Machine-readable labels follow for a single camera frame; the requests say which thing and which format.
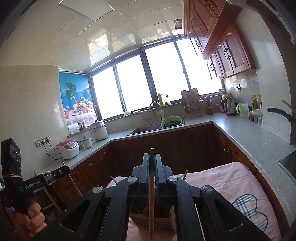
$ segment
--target window frame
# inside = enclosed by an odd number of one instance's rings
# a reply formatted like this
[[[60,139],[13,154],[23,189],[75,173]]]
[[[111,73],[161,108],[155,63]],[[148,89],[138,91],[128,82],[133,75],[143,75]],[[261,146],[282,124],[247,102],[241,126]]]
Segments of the window frame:
[[[122,106],[122,109],[123,109],[123,112],[124,112],[124,111],[126,111],[126,105],[125,105],[123,93],[122,93],[122,90],[121,90],[120,80],[119,80],[119,77],[118,77],[118,71],[117,71],[116,65],[119,64],[120,62],[123,62],[123,61],[125,61],[127,59],[130,59],[130,58],[132,58],[134,56],[137,56],[137,55],[140,55],[140,58],[141,58],[141,61],[142,61],[145,76],[146,76],[146,79],[147,79],[147,82],[148,82],[149,91],[150,91],[150,94],[151,94],[151,99],[152,99],[152,101],[158,102],[158,97],[157,97],[157,92],[156,92],[156,88],[155,88],[155,85],[154,85],[154,80],[153,80],[153,77],[152,77],[149,62],[148,62],[146,52],[145,52],[145,50],[153,48],[153,47],[158,46],[158,45],[163,45],[163,44],[166,44],[166,43],[169,43],[169,42],[174,43],[175,48],[176,48],[177,53],[178,53],[178,56],[179,56],[179,59],[180,59],[180,62],[181,62],[181,65],[183,67],[183,74],[185,75],[187,85],[188,85],[188,89],[192,90],[191,84],[189,82],[188,74],[187,74],[187,71],[186,71],[185,64],[183,62],[180,50],[179,50],[178,45],[176,43],[176,41],[181,40],[181,39],[186,39],[186,38],[187,37],[185,37],[185,36],[178,36],[178,37],[175,37],[173,39],[166,39],[164,41],[160,41],[160,42],[157,42],[155,44],[144,46],[144,47],[142,47],[140,49],[137,49],[137,50],[135,50],[135,51],[133,51],[131,53],[128,53],[128,54],[126,54],[126,55],[124,55],[124,56],[122,56],[120,58],[114,59],[114,60],[100,66],[98,69],[94,70],[93,72],[91,72],[88,75],[89,87],[90,87],[91,97],[92,97],[93,102],[94,102],[94,109],[95,109],[95,112],[96,112],[96,115],[97,115],[97,119],[99,121],[100,120],[109,121],[109,120],[114,120],[114,119],[123,117],[123,114],[116,115],[116,116],[113,116],[113,117],[110,117],[110,118],[107,118],[107,119],[102,119],[102,115],[101,115],[100,108],[99,108],[99,105],[98,105],[98,101],[97,101],[97,98],[96,98],[96,93],[94,91],[93,76],[95,76],[96,74],[102,72],[103,70],[105,70],[107,68],[110,68],[110,67],[113,68],[113,72],[114,72],[114,76],[115,76],[115,80],[116,80],[116,85],[117,85],[117,89],[118,89],[118,93],[119,93],[119,97],[120,97],[120,101],[121,101],[121,106]],[[222,87],[225,88],[223,80],[221,80],[221,83],[222,83]],[[220,93],[219,92],[214,92],[214,93],[209,93],[208,95],[210,97],[212,97],[212,96],[220,95]],[[171,104],[176,104],[176,103],[181,103],[181,102],[182,102],[182,99],[178,99],[178,100],[171,101]],[[158,105],[153,104],[151,106],[151,108],[152,109],[153,108],[158,108]],[[149,109],[149,106],[141,108],[140,110],[143,111],[143,110],[148,110],[148,109]]]

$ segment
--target faucet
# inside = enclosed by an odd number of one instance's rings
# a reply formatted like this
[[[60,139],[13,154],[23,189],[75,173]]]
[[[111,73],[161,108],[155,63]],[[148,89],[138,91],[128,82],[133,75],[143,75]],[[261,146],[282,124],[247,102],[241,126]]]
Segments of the faucet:
[[[161,122],[163,121],[163,119],[165,118],[164,114],[163,114],[163,111],[161,110],[161,107],[160,107],[160,104],[157,102],[157,101],[152,101],[151,104],[149,105],[149,111],[151,111],[151,105],[153,103],[157,103],[158,104],[158,107],[159,107],[159,115],[160,115],[160,118],[161,118]]]

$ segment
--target human hand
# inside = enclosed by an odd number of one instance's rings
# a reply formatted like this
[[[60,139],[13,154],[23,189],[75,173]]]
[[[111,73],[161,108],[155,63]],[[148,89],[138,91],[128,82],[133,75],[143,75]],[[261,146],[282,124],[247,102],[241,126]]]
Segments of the human hand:
[[[44,222],[45,217],[40,212],[40,205],[33,202],[28,208],[28,217],[25,214],[12,212],[9,216],[15,226],[16,233],[24,241],[31,240],[37,233],[44,229],[47,224]]]

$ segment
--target star embroidery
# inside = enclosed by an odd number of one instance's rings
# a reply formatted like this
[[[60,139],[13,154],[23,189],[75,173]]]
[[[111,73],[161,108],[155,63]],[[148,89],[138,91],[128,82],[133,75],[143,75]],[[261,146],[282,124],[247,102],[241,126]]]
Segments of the star embroidery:
[[[215,168],[210,169],[210,173],[209,174],[215,174],[216,175],[217,172],[220,172],[220,170],[217,167],[215,167]]]

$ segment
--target plaid heart pattern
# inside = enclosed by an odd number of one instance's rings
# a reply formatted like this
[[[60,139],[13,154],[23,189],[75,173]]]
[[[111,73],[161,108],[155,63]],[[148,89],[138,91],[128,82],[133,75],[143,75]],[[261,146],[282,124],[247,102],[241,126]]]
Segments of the plaid heart pattern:
[[[263,232],[267,228],[268,219],[264,213],[257,212],[257,198],[252,194],[245,194],[236,199],[232,205]]]

